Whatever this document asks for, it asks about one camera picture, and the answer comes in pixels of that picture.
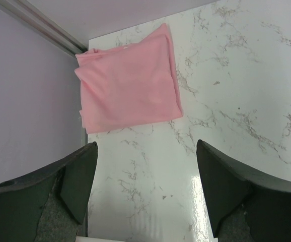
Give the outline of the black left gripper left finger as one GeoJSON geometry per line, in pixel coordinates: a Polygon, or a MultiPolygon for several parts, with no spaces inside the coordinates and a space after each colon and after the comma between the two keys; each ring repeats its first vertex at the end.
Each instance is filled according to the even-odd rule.
{"type": "Polygon", "coordinates": [[[75,241],[98,158],[96,142],[0,183],[0,241],[75,241]]]}

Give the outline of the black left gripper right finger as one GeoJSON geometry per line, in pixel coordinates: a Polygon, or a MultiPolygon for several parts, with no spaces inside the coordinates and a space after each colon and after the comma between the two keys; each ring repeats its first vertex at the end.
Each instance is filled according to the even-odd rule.
{"type": "Polygon", "coordinates": [[[291,241],[291,181],[237,161],[199,140],[196,149],[213,237],[291,241]]]}

